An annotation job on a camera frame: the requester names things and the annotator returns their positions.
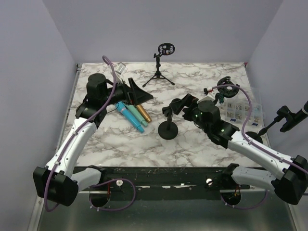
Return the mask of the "mint green microphone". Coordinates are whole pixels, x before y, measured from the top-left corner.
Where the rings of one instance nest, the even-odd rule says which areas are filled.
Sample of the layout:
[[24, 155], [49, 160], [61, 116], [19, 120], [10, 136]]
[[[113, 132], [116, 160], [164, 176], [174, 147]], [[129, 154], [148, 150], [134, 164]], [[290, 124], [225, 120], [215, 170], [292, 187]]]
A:
[[148, 127], [148, 123], [134, 105], [126, 104], [126, 108], [135, 116], [135, 118], [144, 126]]

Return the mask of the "gold microphone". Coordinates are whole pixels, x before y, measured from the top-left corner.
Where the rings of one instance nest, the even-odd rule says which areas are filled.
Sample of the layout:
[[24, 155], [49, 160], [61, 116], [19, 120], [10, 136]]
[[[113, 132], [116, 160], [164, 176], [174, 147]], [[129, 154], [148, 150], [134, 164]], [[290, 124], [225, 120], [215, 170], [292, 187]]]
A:
[[144, 109], [144, 107], [141, 104], [136, 105], [137, 110], [140, 112], [140, 114], [143, 116], [143, 118], [146, 120], [147, 123], [151, 123], [152, 119], [148, 112]]

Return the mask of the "blue microphone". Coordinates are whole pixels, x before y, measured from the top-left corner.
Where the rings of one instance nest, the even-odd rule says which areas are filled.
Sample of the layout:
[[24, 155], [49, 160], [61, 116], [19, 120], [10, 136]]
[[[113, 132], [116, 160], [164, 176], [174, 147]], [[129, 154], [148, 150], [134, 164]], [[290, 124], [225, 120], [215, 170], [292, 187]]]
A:
[[138, 130], [140, 133], [144, 133], [144, 128], [141, 123], [135, 118], [135, 116], [126, 108], [123, 102], [118, 102], [115, 104], [115, 107], [118, 112], [120, 112], [130, 123], [131, 125]]

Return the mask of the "black round-base clip stand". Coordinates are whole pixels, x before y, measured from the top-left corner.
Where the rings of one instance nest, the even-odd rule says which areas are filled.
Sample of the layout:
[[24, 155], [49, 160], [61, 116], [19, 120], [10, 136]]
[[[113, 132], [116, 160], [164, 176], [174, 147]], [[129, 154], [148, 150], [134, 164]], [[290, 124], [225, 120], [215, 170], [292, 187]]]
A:
[[178, 126], [172, 121], [173, 115], [178, 115], [183, 109], [183, 99], [175, 98], [169, 106], [162, 108], [162, 114], [167, 118], [158, 126], [158, 135], [164, 140], [172, 140], [178, 135]]

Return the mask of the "black round-base shock-mount stand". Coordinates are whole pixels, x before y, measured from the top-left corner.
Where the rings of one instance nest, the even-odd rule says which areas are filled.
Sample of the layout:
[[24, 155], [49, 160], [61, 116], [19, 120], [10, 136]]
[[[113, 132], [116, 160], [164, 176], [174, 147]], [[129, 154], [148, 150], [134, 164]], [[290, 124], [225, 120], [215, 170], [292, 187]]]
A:
[[237, 87], [234, 87], [234, 86], [239, 86], [239, 85], [234, 84], [231, 81], [230, 76], [221, 78], [217, 82], [217, 86], [221, 86], [220, 88], [218, 88], [218, 93], [221, 93], [224, 96], [224, 98], [232, 98], [236, 96], [239, 92], [239, 89]]

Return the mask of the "black tripod mic stand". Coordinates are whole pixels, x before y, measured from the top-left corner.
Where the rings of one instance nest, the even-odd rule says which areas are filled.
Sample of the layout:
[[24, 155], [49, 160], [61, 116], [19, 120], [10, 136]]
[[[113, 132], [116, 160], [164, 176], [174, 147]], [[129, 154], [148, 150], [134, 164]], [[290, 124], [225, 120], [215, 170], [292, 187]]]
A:
[[175, 52], [175, 46], [171, 43], [162, 43], [158, 46], [157, 50], [158, 50], [158, 53], [154, 54], [154, 58], [156, 60], [156, 66], [155, 66], [156, 72], [146, 83], [143, 84], [143, 87], [145, 87], [151, 80], [154, 80], [154, 79], [165, 79], [174, 86], [175, 83], [169, 80], [168, 78], [166, 78], [161, 73], [160, 71], [161, 62], [160, 61], [161, 61], [162, 56], [172, 55]]

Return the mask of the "black microphone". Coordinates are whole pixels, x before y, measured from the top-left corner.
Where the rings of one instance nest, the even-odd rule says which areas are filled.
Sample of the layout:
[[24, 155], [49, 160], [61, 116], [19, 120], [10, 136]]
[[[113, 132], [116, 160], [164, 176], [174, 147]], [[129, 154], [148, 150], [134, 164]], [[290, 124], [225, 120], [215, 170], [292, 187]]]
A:
[[302, 122], [304, 119], [306, 119], [308, 116], [308, 101], [304, 104], [301, 110], [299, 110], [297, 113], [291, 114], [291, 121], [289, 123], [289, 129], [294, 128], [296, 125], [298, 125], [300, 122]]

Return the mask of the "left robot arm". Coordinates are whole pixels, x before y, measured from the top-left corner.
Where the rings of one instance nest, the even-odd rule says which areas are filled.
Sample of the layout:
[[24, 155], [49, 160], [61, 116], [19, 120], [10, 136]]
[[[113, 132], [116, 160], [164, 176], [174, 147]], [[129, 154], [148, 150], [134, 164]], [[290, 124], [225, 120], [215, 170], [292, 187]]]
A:
[[45, 202], [70, 206], [79, 191], [90, 186], [102, 190], [107, 179], [100, 170], [93, 168], [85, 174], [73, 173], [81, 152], [103, 122], [107, 106], [119, 102], [138, 105], [154, 98], [132, 78], [126, 84], [110, 81], [100, 73], [89, 76], [86, 90], [87, 94], [76, 110], [76, 118], [65, 141], [45, 167], [36, 167], [33, 172], [37, 194]]

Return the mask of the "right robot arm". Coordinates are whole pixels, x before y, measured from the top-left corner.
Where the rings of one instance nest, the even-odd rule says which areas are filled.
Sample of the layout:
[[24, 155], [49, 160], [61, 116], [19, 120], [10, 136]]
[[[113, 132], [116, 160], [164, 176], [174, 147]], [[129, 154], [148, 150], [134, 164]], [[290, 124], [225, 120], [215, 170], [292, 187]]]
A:
[[273, 190], [286, 203], [296, 205], [308, 188], [308, 161], [273, 150], [247, 136], [238, 127], [220, 117], [220, 110], [211, 100], [199, 100], [187, 94], [170, 103], [174, 114], [183, 112], [183, 119], [194, 122], [216, 145], [240, 153], [263, 167], [263, 170], [237, 166], [223, 174], [222, 185], [251, 185]]

